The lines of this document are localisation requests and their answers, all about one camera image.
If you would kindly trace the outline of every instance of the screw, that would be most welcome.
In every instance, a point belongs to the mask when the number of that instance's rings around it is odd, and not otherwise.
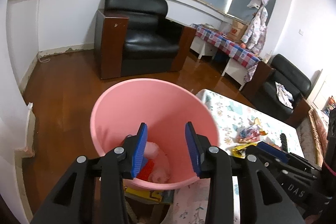
[[[114,152],[115,152],[116,154],[122,154],[122,153],[124,153],[124,151],[125,151],[125,149],[122,148],[122,147],[116,147],[116,148],[114,149]]]
[[[257,161],[257,157],[256,157],[255,155],[248,155],[248,156],[247,156],[247,159],[248,159],[249,161],[252,161],[252,162]]]
[[[209,152],[210,153],[218,153],[218,151],[219,151],[219,148],[216,147],[216,146],[209,147]]]
[[[82,164],[83,162],[85,162],[86,161],[86,157],[85,156],[79,156],[78,158],[77,158],[77,162],[79,163],[79,164]]]

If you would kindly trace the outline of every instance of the paper bag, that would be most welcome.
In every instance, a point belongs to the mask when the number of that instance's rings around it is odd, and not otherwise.
[[[226,34],[227,39],[233,42],[240,43],[241,42],[240,39],[244,35],[247,27],[248,27],[247,25],[244,25],[243,23],[234,20],[232,22],[231,30]]]

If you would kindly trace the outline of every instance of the black leather armchair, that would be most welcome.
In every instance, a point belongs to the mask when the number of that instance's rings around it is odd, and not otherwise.
[[[279,101],[275,82],[282,84],[293,95],[293,109]],[[270,66],[258,63],[251,82],[244,86],[242,94],[257,110],[296,128],[310,110],[305,100],[310,87],[310,80],[284,56],[277,54]]]
[[[196,29],[167,12],[165,0],[105,0],[94,40],[100,78],[181,70]]]

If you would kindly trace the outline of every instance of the table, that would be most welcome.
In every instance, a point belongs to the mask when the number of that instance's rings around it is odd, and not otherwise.
[[[240,85],[241,90],[245,84],[244,76],[247,74],[247,69],[256,65],[260,59],[256,57],[252,52],[247,49],[241,48],[238,44],[226,39],[220,34],[206,29],[198,24],[192,24],[193,28],[196,28],[196,36],[193,44],[201,45],[199,39],[213,45],[214,47],[220,49],[222,52],[230,57],[222,76],[225,74],[230,75],[235,79]],[[206,44],[203,43],[201,52],[199,53],[199,59],[203,55],[214,56],[215,52],[211,48],[206,48]]]
[[[268,133],[261,140],[281,146],[280,134],[287,137],[288,152],[303,156],[296,130],[291,126],[261,113],[251,107],[231,100],[210,90],[201,90],[196,95],[211,111],[219,131],[220,148],[231,155],[231,148],[238,133],[249,126],[249,120],[259,118]],[[240,223],[239,187],[233,177],[235,223]],[[209,179],[199,180],[189,186],[175,190],[174,204],[164,223],[199,224],[204,223],[209,195]]]

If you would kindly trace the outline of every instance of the baseboard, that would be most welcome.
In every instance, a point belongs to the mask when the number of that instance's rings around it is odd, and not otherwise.
[[[62,54],[66,52],[77,52],[77,51],[84,51],[84,50],[93,50],[94,44],[81,44],[81,45],[73,45],[73,46],[66,46],[60,48],[53,48],[51,50],[45,50],[39,52],[40,57]]]
[[[35,69],[35,66],[37,64],[37,55],[34,57],[34,59],[32,60],[32,62],[30,63],[26,73],[24,74],[24,76],[21,79],[21,82],[19,84],[19,90],[21,92],[21,94],[23,94],[25,92],[26,86],[28,84],[29,78],[31,76],[31,74],[33,73],[33,70]]]
[[[23,180],[22,173],[22,158],[33,157],[34,156],[34,131],[35,131],[35,115],[33,113],[32,104],[29,105],[29,116],[27,119],[27,127],[26,127],[26,147],[21,150],[15,151],[15,169],[16,169],[16,181],[19,190],[19,195],[21,198],[23,209],[25,210],[26,217],[28,222],[30,222],[33,218],[33,213],[30,209],[30,205],[28,202],[25,183]]]

